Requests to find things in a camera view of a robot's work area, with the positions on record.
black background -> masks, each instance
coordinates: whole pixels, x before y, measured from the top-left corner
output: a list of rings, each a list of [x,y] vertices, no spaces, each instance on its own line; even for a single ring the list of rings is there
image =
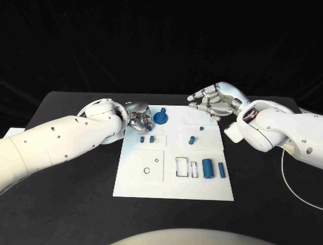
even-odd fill
[[[0,1],[0,137],[49,91],[217,81],[323,114],[323,1]]]
[[[183,95],[49,93],[27,128],[73,115],[109,97],[152,105],[187,105]],[[299,112],[289,98],[271,100]],[[0,196],[0,244],[109,244],[142,232],[170,228],[230,231],[275,244],[323,244],[323,211],[289,192],[281,176],[281,148],[256,151],[233,143],[219,122],[233,202],[112,197],[122,140],[43,169]],[[323,170],[284,155],[284,173],[299,197],[323,207]]]

dark table surface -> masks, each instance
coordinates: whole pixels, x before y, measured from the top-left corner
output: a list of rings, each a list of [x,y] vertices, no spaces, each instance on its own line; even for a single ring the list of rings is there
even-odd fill
[[[52,92],[27,128],[76,115],[93,100],[187,105],[186,95]],[[266,99],[299,113],[295,102]],[[235,121],[219,122],[220,131]],[[230,231],[275,244],[323,244],[323,211],[291,194],[281,177],[281,148],[256,151],[222,132],[233,202],[112,197],[122,140],[24,179],[0,196],[0,244],[109,244],[168,228]],[[299,197],[323,207],[323,170],[284,155],[286,181]]]

black curtain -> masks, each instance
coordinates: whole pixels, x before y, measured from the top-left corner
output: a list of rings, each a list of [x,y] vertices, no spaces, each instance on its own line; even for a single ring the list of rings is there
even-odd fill
[[[217,81],[323,114],[323,1],[0,1],[0,137],[53,90],[191,94]]]

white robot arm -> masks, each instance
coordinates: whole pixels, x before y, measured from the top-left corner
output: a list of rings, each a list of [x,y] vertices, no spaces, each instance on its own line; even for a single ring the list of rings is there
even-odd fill
[[[223,131],[235,143],[245,139],[262,152],[279,146],[297,160],[323,169],[321,115],[294,114],[271,101],[252,102],[226,82],[206,87],[187,100],[200,97],[201,103],[190,103],[188,107],[209,113],[213,119],[236,114],[236,122]]]
[[[122,106],[102,99],[80,114],[85,116],[62,117],[0,139],[0,194],[39,170],[119,140],[127,126],[151,130],[151,114],[142,102]]]

circular hole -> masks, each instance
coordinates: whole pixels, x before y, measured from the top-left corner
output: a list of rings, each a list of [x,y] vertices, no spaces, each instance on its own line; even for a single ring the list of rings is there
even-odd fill
[[[308,149],[307,149],[307,154],[309,154],[312,152],[312,148],[309,147]]]

